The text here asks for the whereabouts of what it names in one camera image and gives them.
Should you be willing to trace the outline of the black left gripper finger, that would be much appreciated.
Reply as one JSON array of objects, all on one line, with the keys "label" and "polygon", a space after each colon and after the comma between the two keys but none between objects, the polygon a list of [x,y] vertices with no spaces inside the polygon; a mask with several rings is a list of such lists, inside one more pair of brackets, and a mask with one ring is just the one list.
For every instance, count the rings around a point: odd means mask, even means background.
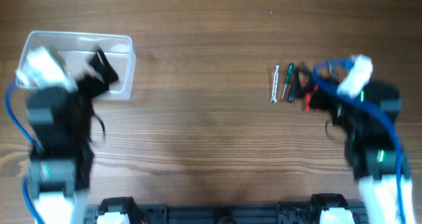
[{"label": "black left gripper finger", "polygon": [[96,52],[87,60],[87,63],[94,69],[98,78],[100,78],[104,84],[109,84],[108,62],[101,52]]},{"label": "black left gripper finger", "polygon": [[97,51],[98,59],[100,62],[100,74],[106,84],[112,84],[119,80],[118,74],[109,63],[105,53],[99,49]]}]

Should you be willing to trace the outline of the red handle pruning shears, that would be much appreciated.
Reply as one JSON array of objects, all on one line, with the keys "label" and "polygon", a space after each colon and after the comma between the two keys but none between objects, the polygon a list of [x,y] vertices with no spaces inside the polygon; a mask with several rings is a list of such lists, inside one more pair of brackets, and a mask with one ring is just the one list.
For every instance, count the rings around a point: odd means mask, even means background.
[{"label": "red handle pruning shears", "polygon": [[306,62],[302,61],[299,64],[299,73],[302,74],[303,80],[300,84],[300,94],[303,99],[303,108],[304,111],[308,112],[311,110],[311,97],[312,93],[318,90],[318,87],[315,86],[312,79],[312,73],[308,68]]}]

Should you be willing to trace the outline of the clear plastic container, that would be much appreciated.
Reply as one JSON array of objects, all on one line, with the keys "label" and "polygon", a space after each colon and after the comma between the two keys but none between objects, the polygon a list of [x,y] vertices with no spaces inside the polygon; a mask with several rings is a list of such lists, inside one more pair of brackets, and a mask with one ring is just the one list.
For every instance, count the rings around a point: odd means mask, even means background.
[{"label": "clear plastic container", "polygon": [[65,71],[75,81],[85,74],[97,76],[87,60],[95,54],[97,49],[101,49],[118,74],[119,80],[112,83],[109,90],[99,98],[130,99],[136,68],[136,54],[131,37],[82,32],[33,31],[26,39],[18,67],[23,65],[23,57],[31,49],[40,46],[54,49],[63,58]]}]

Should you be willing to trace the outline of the red black handle pliers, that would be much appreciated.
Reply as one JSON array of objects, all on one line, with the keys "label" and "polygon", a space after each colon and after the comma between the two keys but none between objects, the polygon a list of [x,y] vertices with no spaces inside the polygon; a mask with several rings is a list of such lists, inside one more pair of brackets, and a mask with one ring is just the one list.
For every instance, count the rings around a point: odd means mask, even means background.
[{"label": "red black handle pliers", "polygon": [[339,78],[338,71],[336,70],[335,65],[333,64],[332,61],[327,61],[327,65],[330,72],[330,80],[335,84],[339,84],[340,78]]}]

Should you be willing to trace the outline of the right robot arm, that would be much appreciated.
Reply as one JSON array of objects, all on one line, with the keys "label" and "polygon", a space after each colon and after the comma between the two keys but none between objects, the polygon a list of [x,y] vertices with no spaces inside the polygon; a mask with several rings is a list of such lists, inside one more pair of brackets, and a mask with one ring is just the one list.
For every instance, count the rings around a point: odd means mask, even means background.
[{"label": "right robot arm", "polygon": [[394,123],[401,111],[399,89],[374,81],[355,98],[339,84],[321,80],[312,107],[328,111],[347,133],[345,157],[359,185],[370,223],[415,223],[413,181]]}]

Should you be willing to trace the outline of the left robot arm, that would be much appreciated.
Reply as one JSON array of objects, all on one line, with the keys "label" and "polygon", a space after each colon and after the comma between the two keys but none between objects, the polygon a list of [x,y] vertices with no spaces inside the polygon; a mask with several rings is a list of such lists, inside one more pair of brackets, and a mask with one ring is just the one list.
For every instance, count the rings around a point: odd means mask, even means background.
[{"label": "left robot arm", "polygon": [[87,63],[94,74],[86,73],[69,86],[44,86],[26,101],[38,141],[30,152],[22,192],[36,223],[84,223],[94,160],[93,100],[119,80],[101,48]]}]

